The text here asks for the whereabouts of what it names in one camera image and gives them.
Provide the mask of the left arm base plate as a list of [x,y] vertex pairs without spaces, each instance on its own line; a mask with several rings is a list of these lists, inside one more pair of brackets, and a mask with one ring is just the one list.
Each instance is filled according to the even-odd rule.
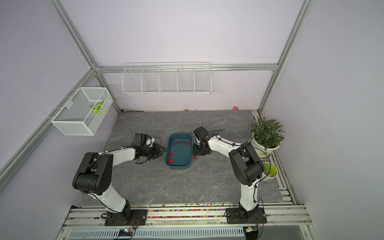
[[105,220],[105,226],[144,226],[147,214],[145,209],[133,209],[126,213],[106,212],[101,219]]

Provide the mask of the white mesh basket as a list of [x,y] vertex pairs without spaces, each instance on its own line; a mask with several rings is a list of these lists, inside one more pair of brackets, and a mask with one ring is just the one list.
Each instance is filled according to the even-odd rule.
[[[101,101],[106,113],[95,115],[90,108]],[[82,87],[64,104],[51,123],[65,136],[94,136],[113,104],[106,88]]]

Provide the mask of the green item in basket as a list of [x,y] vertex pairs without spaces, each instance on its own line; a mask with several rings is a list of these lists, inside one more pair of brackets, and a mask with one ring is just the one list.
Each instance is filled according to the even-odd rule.
[[90,106],[90,108],[92,109],[93,113],[97,116],[97,115],[104,115],[106,113],[106,110],[104,108],[104,102],[105,101],[101,101],[93,106]]

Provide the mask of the large potted green plant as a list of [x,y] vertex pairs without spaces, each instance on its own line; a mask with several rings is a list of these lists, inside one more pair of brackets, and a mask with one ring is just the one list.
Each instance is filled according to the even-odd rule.
[[266,159],[281,147],[285,133],[283,125],[277,120],[258,117],[251,127],[251,145],[261,159]]

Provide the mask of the aluminium rail base frame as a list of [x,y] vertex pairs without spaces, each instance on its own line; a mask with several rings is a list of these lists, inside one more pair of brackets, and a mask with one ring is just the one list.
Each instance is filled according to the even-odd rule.
[[244,220],[235,203],[132,206],[133,223],[147,228],[312,225],[304,205],[265,203],[255,217]]

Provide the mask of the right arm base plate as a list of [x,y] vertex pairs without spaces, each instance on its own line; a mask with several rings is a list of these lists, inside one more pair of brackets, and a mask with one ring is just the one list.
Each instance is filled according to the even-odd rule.
[[243,208],[227,208],[224,216],[227,224],[266,224],[268,222],[264,208],[256,207],[251,211]]

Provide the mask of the small potted succulent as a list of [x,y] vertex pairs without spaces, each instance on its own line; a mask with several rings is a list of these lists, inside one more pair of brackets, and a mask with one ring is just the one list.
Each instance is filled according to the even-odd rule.
[[269,181],[278,176],[278,169],[274,164],[264,162],[264,172],[262,174],[262,181]]

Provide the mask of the teal plastic storage box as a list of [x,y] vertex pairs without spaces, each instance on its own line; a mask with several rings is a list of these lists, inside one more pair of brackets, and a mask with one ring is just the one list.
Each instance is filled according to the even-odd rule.
[[166,150],[165,164],[170,169],[185,170],[188,169],[192,163],[193,158],[193,138],[188,133],[175,133],[169,137],[168,146]]

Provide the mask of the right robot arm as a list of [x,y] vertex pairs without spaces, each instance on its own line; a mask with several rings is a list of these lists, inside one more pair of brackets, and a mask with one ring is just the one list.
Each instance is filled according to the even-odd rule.
[[241,184],[241,198],[238,214],[243,219],[250,219],[259,210],[258,185],[262,180],[265,165],[251,143],[234,143],[222,138],[204,127],[194,130],[196,143],[194,155],[205,156],[218,152],[230,159],[234,174]]

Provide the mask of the white ventilation grille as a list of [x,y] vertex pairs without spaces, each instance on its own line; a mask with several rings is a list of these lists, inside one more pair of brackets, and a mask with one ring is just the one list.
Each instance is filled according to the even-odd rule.
[[131,229],[78,229],[72,230],[68,240],[195,240],[244,239],[241,227],[213,228],[138,228]]

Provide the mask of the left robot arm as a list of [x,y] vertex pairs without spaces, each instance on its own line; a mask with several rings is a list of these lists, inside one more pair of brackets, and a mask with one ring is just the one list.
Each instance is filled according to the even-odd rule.
[[73,188],[96,199],[108,209],[110,215],[128,219],[131,205],[112,186],[113,167],[140,158],[151,161],[165,151],[166,148],[157,143],[155,137],[135,134],[129,146],[102,153],[88,152],[74,176]]

